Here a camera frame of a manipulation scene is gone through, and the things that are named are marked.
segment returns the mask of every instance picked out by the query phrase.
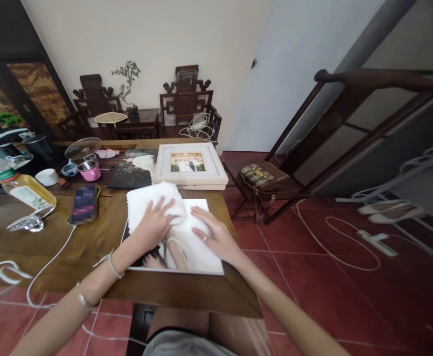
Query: white shoe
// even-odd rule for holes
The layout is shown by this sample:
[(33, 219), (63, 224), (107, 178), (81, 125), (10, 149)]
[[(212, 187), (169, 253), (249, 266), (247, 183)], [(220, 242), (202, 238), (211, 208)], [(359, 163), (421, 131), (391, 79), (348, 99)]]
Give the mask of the white shoe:
[(387, 200), (384, 202), (378, 202), (362, 206), (360, 209), (358, 209), (358, 212), (363, 215), (371, 215), (404, 208), (406, 206), (412, 206), (411, 202), (403, 199)]
[(393, 224), (401, 220), (422, 218), (425, 215), (423, 208), (406, 206), (404, 208), (376, 213), (368, 217), (372, 223)]

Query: canvas photo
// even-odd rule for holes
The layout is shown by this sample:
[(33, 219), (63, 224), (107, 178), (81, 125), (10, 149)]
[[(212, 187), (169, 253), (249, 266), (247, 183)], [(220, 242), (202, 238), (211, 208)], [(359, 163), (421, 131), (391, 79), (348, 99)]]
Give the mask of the canvas photo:
[(172, 153), (170, 157), (171, 172), (205, 172), (205, 162), (201, 152)]
[[(205, 223), (191, 214), (193, 206), (208, 211), (206, 199), (183, 199), (183, 204), (187, 212), (185, 221), (180, 225), (172, 226), (165, 239), (158, 246), (147, 251), (129, 269), (224, 274), (221, 260), (192, 232), (193, 227), (204, 232), (208, 229)], [(127, 223), (121, 243), (128, 237), (129, 224)]]
[(158, 150), (128, 149), (114, 171), (108, 188), (136, 189), (152, 184)]

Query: plastic bottle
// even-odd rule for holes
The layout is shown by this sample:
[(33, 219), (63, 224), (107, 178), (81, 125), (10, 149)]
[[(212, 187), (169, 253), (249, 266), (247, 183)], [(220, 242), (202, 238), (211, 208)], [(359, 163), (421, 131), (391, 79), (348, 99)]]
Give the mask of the plastic bottle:
[(38, 210), (47, 205), (56, 205), (56, 197), (35, 178), (20, 174), (8, 162), (0, 158), (0, 184), (11, 196)]

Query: white cup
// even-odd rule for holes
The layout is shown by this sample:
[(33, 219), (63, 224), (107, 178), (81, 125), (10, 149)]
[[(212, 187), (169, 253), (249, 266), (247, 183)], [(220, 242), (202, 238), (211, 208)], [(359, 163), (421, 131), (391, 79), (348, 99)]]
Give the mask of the white cup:
[(53, 168), (45, 169), (35, 175), (35, 179), (44, 186), (52, 186), (58, 183), (59, 175)]

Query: bottle label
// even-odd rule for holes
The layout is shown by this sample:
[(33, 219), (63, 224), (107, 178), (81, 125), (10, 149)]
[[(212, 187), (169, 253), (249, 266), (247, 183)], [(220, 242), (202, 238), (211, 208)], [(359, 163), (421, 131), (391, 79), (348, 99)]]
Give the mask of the bottle label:
[(15, 169), (9, 168), (6, 171), (0, 172), (0, 182), (2, 183), (10, 182), (15, 178), (17, 178), (19, 175), (20, 173), (17, 172)]
[(28, 186), (16, 187), (8, 193), (11, 196), (21, 200), (25, 204), (30, 205), (35, 210), (50, 205), (45, 199), (39, 196), (32, 188)]

